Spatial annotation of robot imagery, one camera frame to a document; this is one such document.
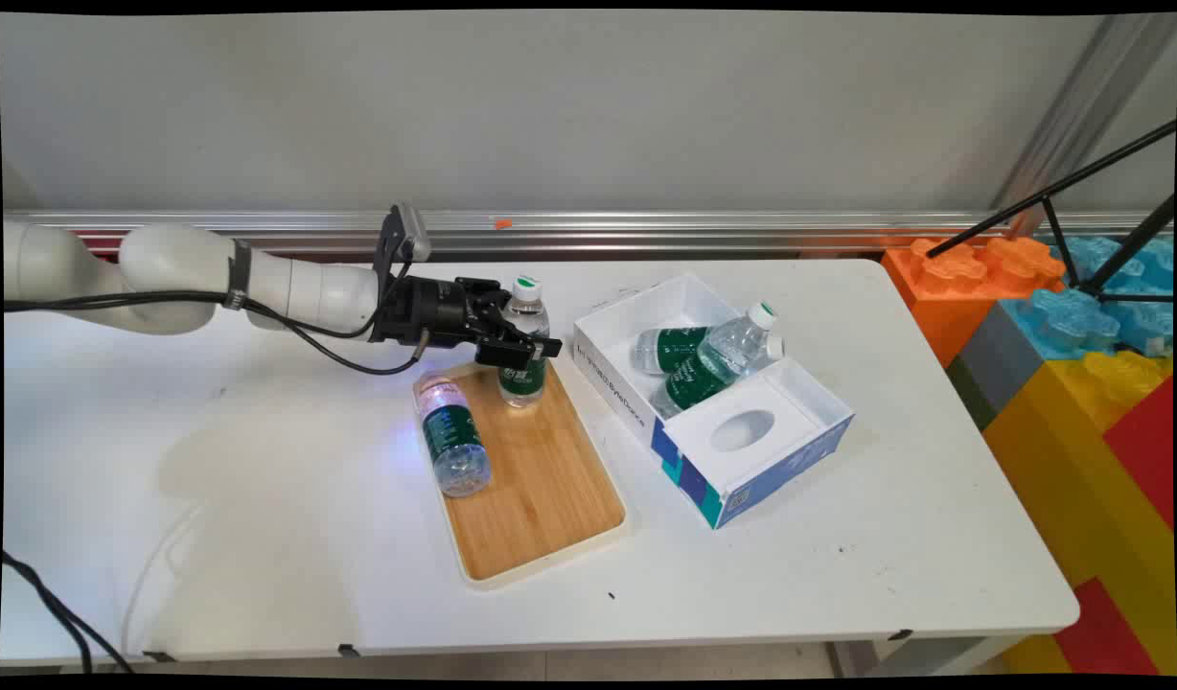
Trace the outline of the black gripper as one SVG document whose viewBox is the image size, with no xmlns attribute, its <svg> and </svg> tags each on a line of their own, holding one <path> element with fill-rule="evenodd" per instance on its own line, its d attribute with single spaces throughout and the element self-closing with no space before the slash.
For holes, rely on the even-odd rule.
<svg viewBox="0 0 1177 690">
<path fill-rule="evenodd" d="M 383 301 L 373 321 L 373 340 L 417 345 L 428 336 L 430 349 L 455 349 L 474 341 L 471 311 L 503 310 L 513 296 L 500 281 L 455 278 L 387 278 Z M 527 369 L 532 359 L 561 353 L 561 339 L 525 333 L 516 324 L 488 323 L 476 336 L 474 361 L 503 370 Z"/>
</svg>

